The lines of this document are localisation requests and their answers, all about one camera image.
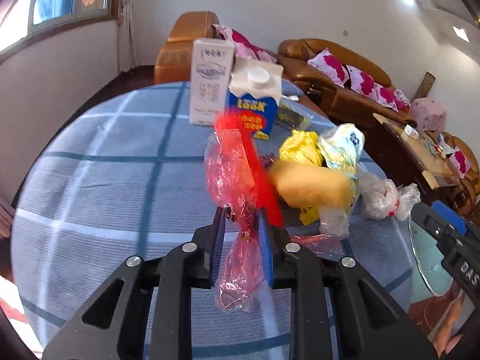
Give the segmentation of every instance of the brown leather sofa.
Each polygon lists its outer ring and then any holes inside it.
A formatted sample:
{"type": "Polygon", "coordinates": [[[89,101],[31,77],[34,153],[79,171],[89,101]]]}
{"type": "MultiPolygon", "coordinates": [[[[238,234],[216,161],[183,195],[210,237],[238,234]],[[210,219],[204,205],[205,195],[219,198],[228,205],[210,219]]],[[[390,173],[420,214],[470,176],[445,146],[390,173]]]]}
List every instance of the brown leather sofa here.
{"type": "Polygon", "coordinates": [[[393,87],[387,73],[373,62],[339,44],[322,39],[284,40],[278,48],[277,60],[285,74],[299,86],[330,118],[354,123],[357,127],[370,128],[373,113],[383,115],[398,123],[417,126],[408,112],[383,107],[375,101],[351,89],[333,84],[325,74],[307,64],[323,49],[328,50],[344,65],[354,66],[372,76],[376,83],[393,87]]]}
{"type": "Polygon", "coordinates": [[[155,63],[155,84],[190,81],[193,41],[215,38],[212,24],[218,24],[213,12],[186,12],[177,19],[155,63]]]}
{"type": "MultiPolygon", "coordinates": [[[[437,131],[427,131],[426,134],[435,143],[438,143],[437,131]]],[[[455,149],[455,147],[458,147],[460,150],[462,150],[462,153],[472,165],[472,168],[466,173],[465,179],[459,179],[460,186],[454,191],[454,196],[452,198],[452,208],[457,214],[466,217],[474,211],[475,204],[477,203],[477,196],[480,195],[479,165],[472,150],[459,137],[455,137],[448,132],[443,132],[442,135],[443,139],[445,139],[445,143],[453,149],[455,149]]]]}

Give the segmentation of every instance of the metal bolt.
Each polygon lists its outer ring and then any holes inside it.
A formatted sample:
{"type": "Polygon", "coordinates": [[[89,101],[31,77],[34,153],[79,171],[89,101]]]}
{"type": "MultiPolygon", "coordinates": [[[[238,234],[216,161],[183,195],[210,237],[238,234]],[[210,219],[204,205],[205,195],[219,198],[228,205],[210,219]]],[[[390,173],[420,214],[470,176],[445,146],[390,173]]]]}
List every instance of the metal bolt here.
{"type": "Polygon", "coordinates": [[[183,244],[181,249],[184,252],[191,253],[197,250],[197,244],[194,244],[193,242],[187,242],[186,244],[183,244]]]}
{"type": "Polygon", "coordinates": [[[138,256],[131,256],[127,259],[127,265],[129,267],[134,267],[134,266],[137,266],[138,264],[140,264],[142,262],[142,259],[138,256]]]}
{"type": "Polygon", "coordinates": [[[285,250],[290,253],[297,253],[300,250],[300,245],[294,242],[285,245],[285,250]]]}
{"type": "Polygon", "coordinates": [[[353,268],[355,266],[355,264],[356,264],[355,260],[352,259],[351,257],[342,258],[342,265],[345,268],[353,268]]]}

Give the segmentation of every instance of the wall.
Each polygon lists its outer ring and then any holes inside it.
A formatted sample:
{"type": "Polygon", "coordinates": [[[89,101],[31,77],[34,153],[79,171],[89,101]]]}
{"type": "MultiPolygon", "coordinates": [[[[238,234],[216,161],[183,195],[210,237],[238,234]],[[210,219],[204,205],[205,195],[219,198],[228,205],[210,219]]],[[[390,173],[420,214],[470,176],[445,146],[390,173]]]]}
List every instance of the wall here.
{"type": "Polygon", "coordinates": [[[175,20],[189,10],[211,10],[221,23],[272,51],[289,38],[338,42],[381,66],[407,96],[415,94],[438,47],[418,7],[403,0],[133,0],[133,4],[141,65],[155,62],[175,20]],[[348,37],[342,35],[344,30],[348,37]]]}
{"type": "Polygon", "coordinates": [[[0,64],[0,194],[11,201],[68,118],[118,75],[117,22],[35,43],[0,64]]]}
{"type": "Polygon", "coordinates": [[[436,78],[429,93],[447,111],[446,130],[465,141],[480,160],[480,59],[442,44],[429,72],[436,78]]]}

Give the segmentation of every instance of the round table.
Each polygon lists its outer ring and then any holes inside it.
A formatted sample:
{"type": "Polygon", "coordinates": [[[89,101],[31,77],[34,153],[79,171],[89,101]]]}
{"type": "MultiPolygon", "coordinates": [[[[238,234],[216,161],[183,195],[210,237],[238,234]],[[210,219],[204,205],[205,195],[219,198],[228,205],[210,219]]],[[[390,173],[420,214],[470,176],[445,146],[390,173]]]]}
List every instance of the round table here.
{"type": "MultiPolygon", "coordinates": [[[[187,82],[118,96],[75,120],[33,166],[15,215],[12,261],[42,345],[128,256],[163,256],[212,223],[203,155],[213,130],[190,125],[188,106],[187,82]]],[[[314,115],[310,129],[323,133],[333,126],[314,115]]],[[[259,154],[277,152],[288,135],[275,125],[270,140],[255,140],[259,154]]],[[[385,177],[366,153],[360,165],[385,177]]],[[[413,261],[407,224],[365,220],[359,207],[344,251],[406,309],[413,261]]],[[[291,234],[318,232],[318,223],[304,227],[293,210],[284,214],[291,234]]],[[[237,230],[227,225],[223,257],[237,230]]],[[[289,290],[263,287],[250,313],[218,310],[213,291],[193,290],[191,302],[194,357],[288,358],[289,290]]]]}

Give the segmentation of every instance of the blue tablecloth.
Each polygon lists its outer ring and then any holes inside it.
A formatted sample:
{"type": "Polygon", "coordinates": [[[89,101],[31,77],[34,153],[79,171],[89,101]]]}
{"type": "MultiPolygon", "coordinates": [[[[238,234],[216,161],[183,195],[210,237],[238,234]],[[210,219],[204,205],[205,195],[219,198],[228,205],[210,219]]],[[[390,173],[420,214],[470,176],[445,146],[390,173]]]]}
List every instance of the blue tablecloth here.
{"type": "MultiPolygon", "coordinates": [[[[42,345],[125,258],[163,256],[212,223],[203,172],[212,128],[188,123],[188,102],[189,84],[181,82],[111,99],[66,128],[34,165],[15,215],[12,260],[42,345]]],[[[310,126],[318,133],[332,127],[319,115],[310,126]]],[[[256,140],[259,153],[277,152],[288,135],[274,126],[270,140],[256,140]]],[[[365,153],[361,167],[385,177],[365,153]]],[[[359,206],[345,252],[406,309],[413,261],[407,224],[365,220],[359,206]]],[[[285,214],[291,234],[318,231],[318,223],[305,228],[296,214],[285,214]]],[[[223,258],[237,230],[227,225],[223,258]]],[[[262,288],[251,313],[225,314],[213,291],[194,290],[191,325],[195,358],[287,359],[290,291],[262,288]]]]}

